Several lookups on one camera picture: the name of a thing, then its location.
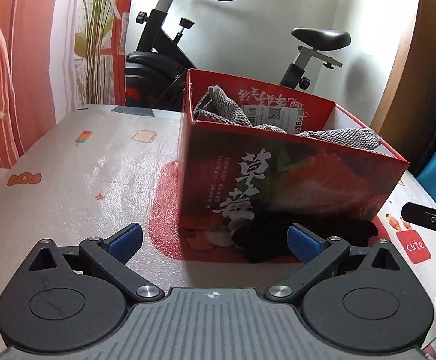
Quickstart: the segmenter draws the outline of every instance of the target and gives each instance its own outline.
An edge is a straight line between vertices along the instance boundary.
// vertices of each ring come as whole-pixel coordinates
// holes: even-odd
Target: black knob
[[[138,16],[136,17],[136,22],[138,24],[143,24],[147,20],[148,20],[148,14],[146,12],[138,13]]]
[[[303,89],[304,91],[306,91],[306,90],[308,89],[308,87],[310,86],[310,84],[311,84],[310,79],[308,79],[308,78],[306,78],[306,77],[303,77],[303,78],[300,80],[300,83],[298,84],[298,86],[299,86],[301,89]]]
[[[181,20],[180,20],[180,27],[184,27],[187,30],[189,30],[191,27],[193,27],[194,23],[195,22],[187,19],[186,17],[182,17]]]

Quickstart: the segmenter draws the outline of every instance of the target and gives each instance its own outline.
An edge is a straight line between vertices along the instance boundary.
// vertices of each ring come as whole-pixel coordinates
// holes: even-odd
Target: exercise bike
[[[137,23],[146,25],[136,51],[126,56],[127,106],[181,111],[186,72],[195,65],[178,47],[178,42],[184,30],[190,29],[194,23],[182,17],[181,31],[172,40],[162,29],[172,2],[159,0],[150,15],[140,12],[136,18]],[[338,50],[351,42],[350,34],[344,31],[294,28],[292,35],[311,47],[298,47],[298,56],[281,79],[280,85],[294,89],[299,86],[306,90],[310,86],[310,80],[303,74],[311,57],[321,59],[327,68],[341,67],[342,63],[320,51]]]

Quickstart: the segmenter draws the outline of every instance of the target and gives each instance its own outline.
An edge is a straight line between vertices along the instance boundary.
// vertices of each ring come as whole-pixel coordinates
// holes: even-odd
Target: silver bolt
[[[136,290],[136,294],[142,298],[154,298],[159,295],[159,288],[155,286],[141,286]]]
[[[272,286],[268,289],[268,293],[277,298],[286,298],[292,292],[292,289],[288,286]]]

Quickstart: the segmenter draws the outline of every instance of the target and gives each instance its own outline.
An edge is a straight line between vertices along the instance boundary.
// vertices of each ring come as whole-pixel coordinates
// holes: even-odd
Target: red cute label
[[[397,237],[413,264],[431,259],[431,254],[415,230],[397,231]]]

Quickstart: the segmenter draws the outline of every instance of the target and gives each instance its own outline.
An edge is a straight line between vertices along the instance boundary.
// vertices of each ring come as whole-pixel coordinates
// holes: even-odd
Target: box
[[[188,71],[179,145],[179,225],[203,229],[254,210],[371,220],[409,163],[383,142],[369,152],[257,128],[195,120],[219,85],[239,106],[299,108],[296,132],[366,128],[333,101],[253,79]]]

